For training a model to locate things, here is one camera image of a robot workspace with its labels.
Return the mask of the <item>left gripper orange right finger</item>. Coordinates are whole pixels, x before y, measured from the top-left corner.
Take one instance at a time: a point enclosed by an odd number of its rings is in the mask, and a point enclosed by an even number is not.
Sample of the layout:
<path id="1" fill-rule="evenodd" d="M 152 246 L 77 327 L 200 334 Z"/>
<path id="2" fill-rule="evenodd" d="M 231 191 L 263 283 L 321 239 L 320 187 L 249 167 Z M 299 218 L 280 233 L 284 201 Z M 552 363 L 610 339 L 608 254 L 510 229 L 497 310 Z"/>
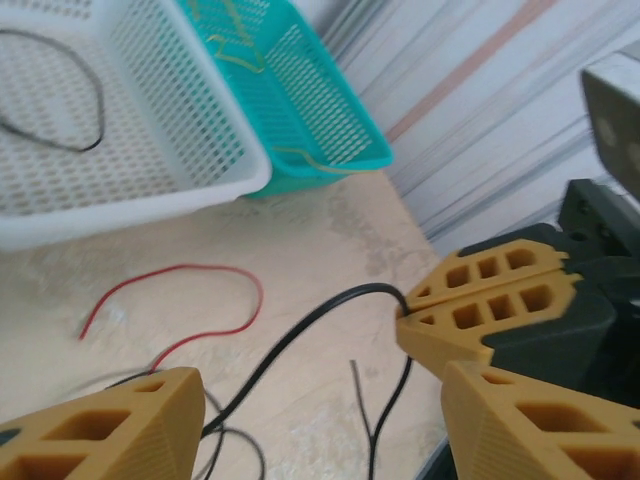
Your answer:
<path id="1" fill-rule="evenodd" d="M 476 362 L 446 365 L 459 480 L 640 480 L 640 410 Z"/>

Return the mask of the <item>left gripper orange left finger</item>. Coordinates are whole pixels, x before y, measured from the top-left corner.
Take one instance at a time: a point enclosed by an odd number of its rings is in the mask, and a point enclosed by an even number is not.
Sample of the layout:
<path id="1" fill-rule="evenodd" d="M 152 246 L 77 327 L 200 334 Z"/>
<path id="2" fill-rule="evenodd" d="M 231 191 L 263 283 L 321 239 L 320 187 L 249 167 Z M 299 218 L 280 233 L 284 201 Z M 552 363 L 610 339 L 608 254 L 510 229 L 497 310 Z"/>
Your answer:
<path id="1" fill-rule="evenodd" d="M 0 424 L 0 480 L 191 480 L 200 372 L 144 376 Z"/>

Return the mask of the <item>teal perforated plastic basket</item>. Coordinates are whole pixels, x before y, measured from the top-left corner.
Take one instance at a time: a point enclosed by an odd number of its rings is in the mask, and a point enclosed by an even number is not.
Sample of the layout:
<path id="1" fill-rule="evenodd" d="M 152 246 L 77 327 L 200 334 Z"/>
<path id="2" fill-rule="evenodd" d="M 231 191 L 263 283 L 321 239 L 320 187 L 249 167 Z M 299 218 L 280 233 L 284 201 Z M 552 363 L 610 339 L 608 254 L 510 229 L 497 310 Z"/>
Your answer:
<path id="1" fill-rule="evenodd" d="M 391 147 L 289 0 L 175 0 L 269 155 L 259 196 L 383 169 Z"/>

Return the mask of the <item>white perforated plastic basket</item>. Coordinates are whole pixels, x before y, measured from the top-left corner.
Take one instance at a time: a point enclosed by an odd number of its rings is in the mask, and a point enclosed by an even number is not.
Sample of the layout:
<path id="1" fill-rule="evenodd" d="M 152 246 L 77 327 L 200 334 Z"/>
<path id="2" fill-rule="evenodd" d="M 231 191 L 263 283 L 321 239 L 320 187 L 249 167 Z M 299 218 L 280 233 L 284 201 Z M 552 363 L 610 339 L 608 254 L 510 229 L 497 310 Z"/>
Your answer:
<path id="1" fill-rule="evenodd" d="M 175 0 L 0 0 L 0 250 L 185 215 L 270 177 Z"/>

